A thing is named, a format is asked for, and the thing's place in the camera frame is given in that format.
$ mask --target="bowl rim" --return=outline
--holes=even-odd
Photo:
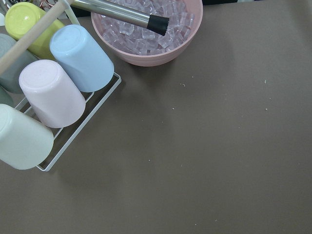
[[[135,57],[135,58],[155,58],[155,57],[158,57],[160,55],[168,55],[168,54],[171,54],[171,53],[174,53],[175,51],[179,50],[182,46],[184,45],[187,45],[192,39],[193,37],[195,36],[195,34],[197,33],[200,25],[201,25],[201,22],[202,22],[202,18],[203,18],[203,4],[200,4],[200,19],[199,19],[199,24],[196,26],[195,30],[193,31],[193,34],[191,37],[188,37],[187,40],[185,42],[183,42],[182,44],[180,44],[178,47],[176,47],[175,49],[171,50],[171,51],[166,51],[165,53],[161,53],[161,54],[157,54],[157,55],[134,55],[134,54],[130,54],[130,53],[127,53],[127,52],[124,52],[122,50],[119,50],[115,47],[113,47],[110,43],[108,43],[103,37],[102,35],[100,35],[99,31],[97,30],[96,28],[96,25],[95,25],[95,17],[100,17],[101,14],[98,14],[98,13],[95,13],[95,12],[91,12],[91,21],[92,21],[92,25],[93,25],[93,28],[95,30],[95,32],[97,33],[97,35],[99,36],[99,38],[106,44],[108,45],[113,51],[116,51],[118,53],[121,53],[125,56],[130,56],[130,57]]]

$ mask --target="beige rod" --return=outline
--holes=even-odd
[[[74,0],[65,0],[72,4]],[[58,1],[15,45],[0,58],[0,75],[43,33],[67,8],[67,4]]]

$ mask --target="pink cup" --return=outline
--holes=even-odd
[[[84,97],[57,62],[44,59],[29,64],[19,76],[19,85],[48,127],[71,125],[84,112]]]

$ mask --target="ice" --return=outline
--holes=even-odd
[[[113,47],[136,55],[157,55],[184,43],[194,22],[183,0],[109,0],[148,14],[169,17],[165,36],[148,29],[102,16],[103,38]]]

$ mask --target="blue cup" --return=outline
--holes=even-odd
[[[82,92],[97,91],[113,77],[112,61],[80,25],[59,29],[51,38],[50,51]]]

